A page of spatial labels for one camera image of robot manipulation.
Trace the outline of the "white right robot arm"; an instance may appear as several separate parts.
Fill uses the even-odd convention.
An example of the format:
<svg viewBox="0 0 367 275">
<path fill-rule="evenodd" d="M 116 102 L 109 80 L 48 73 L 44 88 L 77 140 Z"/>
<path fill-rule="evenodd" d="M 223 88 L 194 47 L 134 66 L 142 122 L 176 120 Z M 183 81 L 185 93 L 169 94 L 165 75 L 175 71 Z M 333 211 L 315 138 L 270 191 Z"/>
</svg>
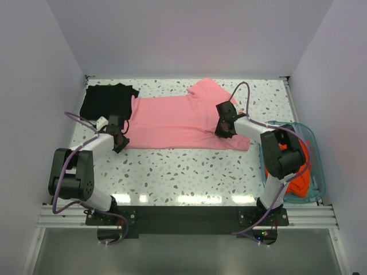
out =
<svg viewBox="0 0 367 275">
<path fill-rule="evenodd" d="M 215 134 L 221 138 L 247 136 L 261 146 L 263 164 L 268 171 L 263 193 L 257 199 L 256 220 L 269 225 L 275 209 L 282 207 L 288 184 L 309 166 L 308 145 L 290 124 L 282 126 L 258 122 L 248 114 L 239 114 L 230 101 L 216 105 L 219 120 Z"/>
</svg>

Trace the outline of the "pink t-shirt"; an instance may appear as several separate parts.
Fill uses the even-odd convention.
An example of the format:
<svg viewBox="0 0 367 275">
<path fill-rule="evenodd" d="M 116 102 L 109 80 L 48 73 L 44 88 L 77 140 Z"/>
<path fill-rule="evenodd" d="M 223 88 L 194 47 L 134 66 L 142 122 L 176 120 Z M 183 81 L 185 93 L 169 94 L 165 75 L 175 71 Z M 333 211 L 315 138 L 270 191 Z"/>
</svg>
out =
<svg viewBox="0 0 367 275">
<path fill-rule="evenodd" d="M 128 149 L 210 149 L 247 151 L 250 139 L 215 135 L 216 105 L 230 98 L 214 80 L 205 78 L 183 96 L 140 97 L 132 101 L 126 137 Z"/>
</svg>

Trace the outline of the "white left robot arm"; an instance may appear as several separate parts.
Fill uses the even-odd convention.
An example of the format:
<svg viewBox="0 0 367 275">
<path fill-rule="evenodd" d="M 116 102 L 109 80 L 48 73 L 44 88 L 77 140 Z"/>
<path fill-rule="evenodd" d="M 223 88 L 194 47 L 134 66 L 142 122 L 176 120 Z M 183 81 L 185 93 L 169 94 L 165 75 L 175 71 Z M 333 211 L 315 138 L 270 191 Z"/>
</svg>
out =
<svg viewBox="0 0 367 275">
<path fill-rule="evenodd" d="M 53 197 L 52 213 L 59 214 L 79 204 L 98 213 L 106 225 L 112 225 L 120 217 L 116 199 L 95 186 L 94 164 L 109 152 L 120 153 L 129 144 L 129 138 L 125 137 L 129 121 L 121 115 L 110 115 L 107 119 L 100 117 L 94 124 L 74 113 L 64 114 L 94 135 L 78 146 L 55 150 L 48 183 Z"/>
</svg>

